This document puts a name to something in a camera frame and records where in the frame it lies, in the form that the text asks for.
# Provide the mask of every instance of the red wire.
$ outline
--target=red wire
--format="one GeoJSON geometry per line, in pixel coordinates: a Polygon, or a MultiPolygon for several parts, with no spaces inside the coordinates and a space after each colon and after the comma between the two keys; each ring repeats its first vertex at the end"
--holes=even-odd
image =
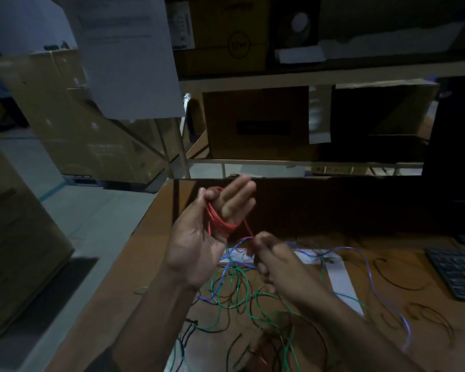
{"type": "MultiPolygon", "coordinates": [[[[222,191],[223,188],[221,187],[214,187],[217,189],[219,192],[222,191]]],[[[207,203],[207,214],[208,214],[208,233],[209,235],[212,234],[212,227],[214,230],[217,230],[221,235],[228,237],[230,234],[234,232],[234,230],[239,226],[239,225],[231,225],[230,223],[224,222],[220,216],[217,214],[215,211],[214,207],[212,204],[209,202],[207,203]]],[[[246,222],[246,219],[244,220],[244,225],[248,232],[250,233],[251,237],[253,237],[253,232],[251,232],[250,227],[248,226],[248,223],[246,222]]]]}

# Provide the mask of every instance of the forearm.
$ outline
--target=forearm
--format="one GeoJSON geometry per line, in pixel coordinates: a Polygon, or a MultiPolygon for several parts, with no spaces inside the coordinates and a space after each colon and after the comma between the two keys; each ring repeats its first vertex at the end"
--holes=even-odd
{"type": "Polygon", "coordinates": [[[334,294],[314,290],[302,312],[327,331],[354,371],[419,372],[414,362],[334,294]]]}
{"type": "Polygon", "coordinates": [[[112,346],[121,372],[164,370],[195,295],[161,267],[112,346]]]}

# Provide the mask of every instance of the printed label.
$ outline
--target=printed label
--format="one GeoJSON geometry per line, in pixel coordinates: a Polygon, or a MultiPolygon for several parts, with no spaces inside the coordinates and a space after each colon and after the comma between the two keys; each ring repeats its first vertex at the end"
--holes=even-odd
{"type": "Polygon", "coordinates": [[[195,39],[193,37],[189,2],[180,1],[166,4],[166,9],[172,49],[175,51],[194,49],[195,39]]]}

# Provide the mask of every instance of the keyboard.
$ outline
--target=keyboard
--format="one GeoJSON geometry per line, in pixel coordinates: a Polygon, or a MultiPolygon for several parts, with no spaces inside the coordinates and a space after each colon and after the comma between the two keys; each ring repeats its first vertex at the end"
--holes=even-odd
{"type": "Polygon", "coordinates": [[[427,248],[425,253],[457,300],[465,300],[465,250],[427,248]]]}

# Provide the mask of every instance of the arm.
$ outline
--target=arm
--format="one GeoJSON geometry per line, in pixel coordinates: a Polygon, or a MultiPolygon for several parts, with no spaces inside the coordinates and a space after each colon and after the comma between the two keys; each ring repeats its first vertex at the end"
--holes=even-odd
{"type": "Polygon", "coordinates": [[[329,292],[285,244],[267,232],[254,239],[258,269],[268,284],[303,315],[325,328],[347,365],[355,371],[421,372],[374,327],[329,292]]]}
{"type": "Polygon", "coordinates": [[[173,226],[161,267],[110,350],[85,372],[162,371],[198,289],[208,281],[226,248],[226,236],[204,230],[208,202],[227,223],[240,224],[254,207],[251,177],[244,175],[220,193],[200,188],[173,226]]]}

